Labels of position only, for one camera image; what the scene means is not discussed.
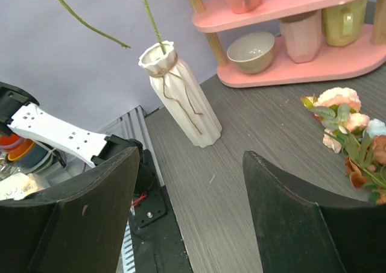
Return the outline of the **pink rose flower stem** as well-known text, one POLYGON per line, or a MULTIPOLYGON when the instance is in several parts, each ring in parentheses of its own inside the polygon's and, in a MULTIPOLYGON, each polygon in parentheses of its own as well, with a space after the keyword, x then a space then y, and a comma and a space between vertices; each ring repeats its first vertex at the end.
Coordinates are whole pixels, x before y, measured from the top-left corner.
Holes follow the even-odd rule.
POLYGON ((145 10, 146 10, 146 12, 148 14, 148 17, 150 18, 150 22, 151 22, 153 30, 155 32, 155 35, 156 35, 157 41, 159 43, 159 46, 160 46, 160 48, 162 50, 163 55, 165 55, 166 54, 166 49, 165 49, 165 46, 164 46, 164 44, 162 42, 159 30, 158 30, 156 22, 154 20, 153 14, 152 14, 152 12, 150 10, 150 6, 148 4, 148 1, 147 0, 143 0, 143 3, 144 3, 145 10))

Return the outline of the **aluminium frame rail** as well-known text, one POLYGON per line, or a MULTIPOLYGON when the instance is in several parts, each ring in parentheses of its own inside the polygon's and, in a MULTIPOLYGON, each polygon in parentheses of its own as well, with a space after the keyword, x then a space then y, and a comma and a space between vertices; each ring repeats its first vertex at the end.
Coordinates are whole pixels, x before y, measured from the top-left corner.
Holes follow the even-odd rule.
POLYGON ((152 147, 145 123, 144 110, 141 106, 137 106, 106 125, 99 130, 99 133, 115 134, 124 139, 136 139, 143 144, 144 149, 151 149, 152 147))

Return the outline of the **rust brown rose stem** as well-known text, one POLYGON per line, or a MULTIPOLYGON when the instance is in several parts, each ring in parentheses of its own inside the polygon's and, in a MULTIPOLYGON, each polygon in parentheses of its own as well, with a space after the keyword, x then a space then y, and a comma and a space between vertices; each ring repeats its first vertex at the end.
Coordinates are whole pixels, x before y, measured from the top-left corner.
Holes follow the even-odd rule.
POLYGON ((334 87, 301 102, 324 126, 323 144, 345 156, 346 175, 356 189, 368 189, 369 201, 385 204, 385 136, 362 136, 371 120, 360 113, 361 100, 348 87, 334 87))

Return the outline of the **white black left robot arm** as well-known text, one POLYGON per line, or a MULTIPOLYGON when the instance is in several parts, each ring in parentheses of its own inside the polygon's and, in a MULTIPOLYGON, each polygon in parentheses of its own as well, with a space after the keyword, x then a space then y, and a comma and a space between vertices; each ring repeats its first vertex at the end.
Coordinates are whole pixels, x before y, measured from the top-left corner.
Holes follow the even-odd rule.
POLYGON ((137 148, 139 158, 143 157, 140 141, 76 127, 43 111, 36 98, 23 89, 1 83, 1 134, 13 133, 73 155, 91 168, 126 148, 137 148))

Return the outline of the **blue flower stem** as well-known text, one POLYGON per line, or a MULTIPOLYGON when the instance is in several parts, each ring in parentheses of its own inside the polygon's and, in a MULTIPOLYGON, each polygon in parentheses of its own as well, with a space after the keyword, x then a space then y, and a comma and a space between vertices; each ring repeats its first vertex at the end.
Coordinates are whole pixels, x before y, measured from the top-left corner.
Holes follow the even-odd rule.
POLYGON ((366 135, 369 135, 371 139, 374 139, 376 136, 385 136, 386 135, 385 122, 382 122, 379 119, 370 120, 367 124, 367 127, 362 133, 363 137, 366 135))

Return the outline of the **white ribbed ceramic vase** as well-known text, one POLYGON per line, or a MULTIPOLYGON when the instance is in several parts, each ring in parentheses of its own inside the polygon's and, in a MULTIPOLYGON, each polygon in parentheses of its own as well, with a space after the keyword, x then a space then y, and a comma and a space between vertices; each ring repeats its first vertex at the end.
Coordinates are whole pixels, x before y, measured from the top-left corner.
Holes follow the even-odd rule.
POLYGON ((194 146, 205 148, 220 137, 222 126, 190 67, 177 54, 174 42, 149 47, 138 65, 163 105, 194 146))

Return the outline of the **pink faceted cup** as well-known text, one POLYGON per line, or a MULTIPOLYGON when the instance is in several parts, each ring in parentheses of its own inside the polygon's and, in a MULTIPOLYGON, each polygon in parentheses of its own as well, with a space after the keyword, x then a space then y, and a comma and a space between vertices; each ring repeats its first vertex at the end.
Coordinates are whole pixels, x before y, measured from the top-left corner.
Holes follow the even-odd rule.
POLYGON ((279 26, 286 52, 293 62, 315 59, 323 41, 320 10, 280 18, 279 26))

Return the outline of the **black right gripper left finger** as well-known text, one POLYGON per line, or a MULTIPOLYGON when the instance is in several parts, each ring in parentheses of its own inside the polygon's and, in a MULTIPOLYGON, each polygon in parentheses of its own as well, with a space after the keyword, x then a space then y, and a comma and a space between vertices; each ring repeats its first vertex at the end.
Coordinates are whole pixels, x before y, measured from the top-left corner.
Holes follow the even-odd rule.
POLYGON ((139 168, 127 148, 22 200, 1 202, 2 272, 115 272, 139 168))

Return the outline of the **green mug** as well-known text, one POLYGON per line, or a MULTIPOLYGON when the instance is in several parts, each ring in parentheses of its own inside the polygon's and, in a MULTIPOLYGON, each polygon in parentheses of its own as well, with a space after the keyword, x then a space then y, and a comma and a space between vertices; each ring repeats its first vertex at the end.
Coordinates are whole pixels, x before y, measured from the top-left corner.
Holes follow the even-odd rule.
POLYGON ((367 0, 354 0, 322 9, 322 32, 329 46, 343 47, 358 40, 367 0))

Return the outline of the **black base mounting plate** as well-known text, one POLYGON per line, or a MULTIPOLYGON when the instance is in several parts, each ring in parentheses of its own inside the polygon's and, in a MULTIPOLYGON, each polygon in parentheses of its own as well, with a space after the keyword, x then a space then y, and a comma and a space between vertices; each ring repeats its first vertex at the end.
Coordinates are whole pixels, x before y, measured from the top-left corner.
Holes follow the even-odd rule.
POLYGON ((168 191, 159 184, 151 152, 144 150, 139 183, 146 172, 153 186, 134 199, 130 214, 133 261, 136 272, 192 272, 191 263, 171 205, 168 191))

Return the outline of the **pink three-tier shelf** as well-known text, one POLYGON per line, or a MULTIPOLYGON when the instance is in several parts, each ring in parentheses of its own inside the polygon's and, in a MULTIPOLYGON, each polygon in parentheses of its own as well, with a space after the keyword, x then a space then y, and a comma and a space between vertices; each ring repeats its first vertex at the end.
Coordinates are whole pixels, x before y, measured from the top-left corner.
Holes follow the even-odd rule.
POLYGON ((385 0, 189 0, 229 87, 358 77, 385 62, 385 0))

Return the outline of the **beige bowl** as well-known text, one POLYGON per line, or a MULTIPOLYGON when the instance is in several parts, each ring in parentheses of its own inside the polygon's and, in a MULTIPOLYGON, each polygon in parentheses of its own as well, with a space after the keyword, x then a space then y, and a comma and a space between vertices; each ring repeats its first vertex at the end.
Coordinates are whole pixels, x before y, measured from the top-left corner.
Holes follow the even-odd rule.
POLYGON ((266 31, 246 34, 228 47, 227 57, 240 72, 258 74, 272 64, 275 43, 274 35, 266 31))

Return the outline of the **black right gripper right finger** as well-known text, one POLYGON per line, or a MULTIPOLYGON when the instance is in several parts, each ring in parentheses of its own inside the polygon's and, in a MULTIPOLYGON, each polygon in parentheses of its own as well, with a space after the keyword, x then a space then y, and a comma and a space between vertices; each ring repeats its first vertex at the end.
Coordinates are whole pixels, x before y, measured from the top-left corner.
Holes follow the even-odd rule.
POLYGON ((348 198, 254 151, 242 168, 264 272, 384 272, 385 206, 348 198))

